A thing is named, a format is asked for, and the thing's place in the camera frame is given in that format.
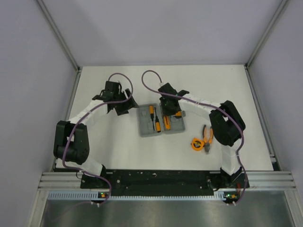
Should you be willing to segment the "orange handled pliers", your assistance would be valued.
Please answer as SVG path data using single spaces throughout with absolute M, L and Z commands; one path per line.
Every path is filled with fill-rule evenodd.
M 203 143 L 204 143 L 205 153 L 209 154 L 211 144 L 213 142 L 213 137 L 214 137 L 212 127 L 211 126 L 209 127 L 205 124 L 203 126 L 203 129 L 202 129 L 202 136 L 203 136 Z

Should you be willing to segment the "orange tape measure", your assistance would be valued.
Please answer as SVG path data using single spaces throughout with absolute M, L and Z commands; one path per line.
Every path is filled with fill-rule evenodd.
M 195 151 L 201 151 L 203 149 L 204 145 L 205 145 L 205 143 L 198 138 L 193 138 L 193 140 L 191 142 L 191 147 Z

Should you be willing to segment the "orange black screwdriver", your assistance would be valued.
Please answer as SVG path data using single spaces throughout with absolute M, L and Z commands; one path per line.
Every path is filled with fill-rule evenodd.
M 154 113 L 155 113 L 155 127 L 156 127 L 156 131 L 157 131 L 157 133 L 160 133 L 161 132 L 161 127 L 160 127 L 159 118 L 157 116 L 156 107 L 154 108 Z
M 150 112 L 152 127 L 153 127 L 153 130 L 155 130 L 155 128 L 154 128 L 154 108 L 153 108 L 153 105 L 149 106 L 149 112 Z

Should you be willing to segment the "grey plastic tool case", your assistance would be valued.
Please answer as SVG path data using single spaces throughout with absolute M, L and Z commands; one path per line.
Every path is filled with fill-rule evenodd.
M 157 133 L 157 131 L 156 131 L 155 114 L 154 114 L 155 130 L 153 130 L 152 121 L 151 121 L 150 112 L 149 112 L 150 105 L 153 105 L 153 108 L 156 107 L 157 116 L 159 118 L 160 127 L 161 127 L 160 133 Z M 164 128 L 163 116 L 164 116 L 164 114 L 162 112 L 161 104 L 152 103 L 152 104 L 140 105 L 137 108 L 139 135 L 141 137 L 152 137 L 152 136 L 158 136 L 161 133 L 176 134 L 176 133 L 181 133 L 181 132 L 185 131 L 186 128 L 185 128 L 185 123 L 184 123 L 184 116 L 185 116 L 184 111 L 182 111 L 182 117 L 180 119 L 176 119 L 174 117 L 174 115 L 168 116 L 170 119 L 170 126 L 171 126 L 171 129 L 169 131 L 165 130 L 165 128 Z

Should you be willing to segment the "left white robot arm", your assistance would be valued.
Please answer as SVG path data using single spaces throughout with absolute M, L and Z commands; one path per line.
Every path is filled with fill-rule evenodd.
M 108 80 L 79 114 L 56 125 L 53 155 L 64 160 L 64 167 L 92 174 L 91 182 L 96 187 L 106 185 L 107 175 L 102 173 L 105 167 L 89 156 L 89 129 L 113 109 L 120 116 L 138 107 L 132 92 L 133 87 L 123 90 L 121 83 Z

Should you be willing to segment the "orange black utility knife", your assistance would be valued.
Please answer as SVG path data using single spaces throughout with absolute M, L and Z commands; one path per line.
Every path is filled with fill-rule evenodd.
M 166 116 L 166 115 L 164 115 L 163 116 L 163 122 L 164 122 L 164 128 L 165 128 L 165 130 L 169 131 L 171 129 L 169 117 Z

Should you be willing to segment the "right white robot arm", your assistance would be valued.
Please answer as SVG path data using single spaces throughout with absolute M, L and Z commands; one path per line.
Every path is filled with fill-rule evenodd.
M 221 182 L 226 187 L 232 187 L 238 182 L 236 172 L 241 168 L 237 157 L 238 149 L 243 144 L 243 131 L 246 125 L 232 101 L 214 103 L 195 97 L 188 91 L 177 92 L 170 83 L 162 85 L 161 104 L 168 115 L 182 110 L 194 113 L 207 121 L 213 130 L 215 139 L 221 144 L 222 153 Z

